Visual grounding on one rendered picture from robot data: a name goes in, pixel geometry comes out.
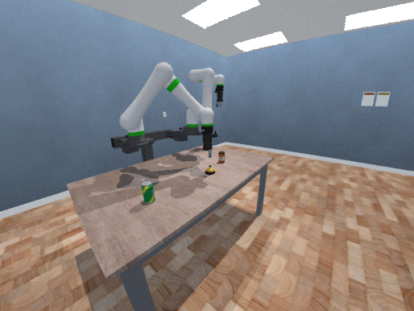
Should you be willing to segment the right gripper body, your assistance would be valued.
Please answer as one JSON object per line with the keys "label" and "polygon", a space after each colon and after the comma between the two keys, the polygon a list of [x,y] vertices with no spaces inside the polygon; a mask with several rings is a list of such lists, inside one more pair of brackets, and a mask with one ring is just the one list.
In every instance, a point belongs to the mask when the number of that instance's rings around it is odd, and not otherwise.
{"label": "right gripper body", "polygon": [[216,138],[217,134],[213,133],[213,126],[201,126],[201,132],[203,133],[203,150],[208,151],[212,149],[212,138]]}

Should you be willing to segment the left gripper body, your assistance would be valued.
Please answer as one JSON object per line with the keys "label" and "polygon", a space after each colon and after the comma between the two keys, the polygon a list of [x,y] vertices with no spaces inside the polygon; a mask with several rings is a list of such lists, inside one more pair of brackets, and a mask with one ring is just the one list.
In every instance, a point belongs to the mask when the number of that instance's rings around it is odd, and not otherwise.
{"label": "left gripper body", "polygon": [[222,90],[224,90],[223,85],[217,85],[216,90],[214,90],[214,92],[217,93],[217,102],[223,102],[223,99],[222,99],[223,91]]}

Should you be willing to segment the small jar with black lid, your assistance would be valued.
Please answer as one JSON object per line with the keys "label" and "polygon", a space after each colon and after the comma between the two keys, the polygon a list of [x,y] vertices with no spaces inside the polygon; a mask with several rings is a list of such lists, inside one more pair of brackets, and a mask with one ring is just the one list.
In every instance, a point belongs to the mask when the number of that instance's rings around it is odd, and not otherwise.
{"label": "small jar with black lid", "polygon": [[220,151],[218,153],[218,162],[219,163],[225,163],[225,152],[224,151]]}

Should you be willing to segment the green drink can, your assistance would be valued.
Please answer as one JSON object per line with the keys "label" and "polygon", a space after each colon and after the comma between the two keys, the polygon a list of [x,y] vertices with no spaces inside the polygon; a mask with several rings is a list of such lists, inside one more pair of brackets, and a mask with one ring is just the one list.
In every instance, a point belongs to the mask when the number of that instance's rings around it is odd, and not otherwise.
{"label": "green drink can", "polygon": [[150,204],[155,200],[153,184],[150,181],[142,183],[142,191],[145,203]]}

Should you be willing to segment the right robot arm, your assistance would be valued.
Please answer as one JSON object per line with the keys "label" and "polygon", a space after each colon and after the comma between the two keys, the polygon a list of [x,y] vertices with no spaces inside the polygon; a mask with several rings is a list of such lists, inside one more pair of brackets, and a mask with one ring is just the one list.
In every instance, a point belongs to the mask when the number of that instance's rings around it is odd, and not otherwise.
{"label": "right robot arm", "polygon": [[139,95],[119,119],[121,127],[127,130],[128,135],[126,135],[126,141],[129,144],[144,143],[147,141],[144,135],[143,120],[141,124],[140,121],[155,96],[163,87],[181,100],[201,120],[202,126],[213,125],[213,111],[210,108],[204,108],[191,96],[173,75],[171,65],[160,62],[155,66]]}

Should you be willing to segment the yellow dome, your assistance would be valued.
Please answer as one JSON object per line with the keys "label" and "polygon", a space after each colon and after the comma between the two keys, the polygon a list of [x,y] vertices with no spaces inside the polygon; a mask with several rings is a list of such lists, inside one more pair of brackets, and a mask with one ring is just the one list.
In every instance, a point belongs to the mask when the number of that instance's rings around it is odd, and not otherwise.
{"label": "yellow dome", "polygon": [[207,169],[205,170],[205,172],[206,172],[207,174],[211,175],[211,174],[214,174],[214,173],[215,173],[215,170],[214,170],[214,168],[211,168],[211,165],[210,165],[210,166],[209,166],[209,168],[207,168]]}

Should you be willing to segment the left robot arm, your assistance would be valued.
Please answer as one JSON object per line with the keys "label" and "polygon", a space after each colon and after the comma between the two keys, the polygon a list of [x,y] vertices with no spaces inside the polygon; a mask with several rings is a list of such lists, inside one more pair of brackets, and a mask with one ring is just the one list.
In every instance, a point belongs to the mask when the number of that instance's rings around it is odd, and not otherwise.
{"label": "left robot arm", "polygon": [[[212,109],[212,90],[213,83],[224,86],[224,76],[219,74],[214,76],[214,71],[211,68],[194,69],[188,73],[188,79],[192,82],[202,82],[202,103],[204,108]],[[186,111],[186,124],[179,129],[187,133],[198,133],[198,122],[201,122],[191,110]],[[187,130],[186,130],[187,129]]]}

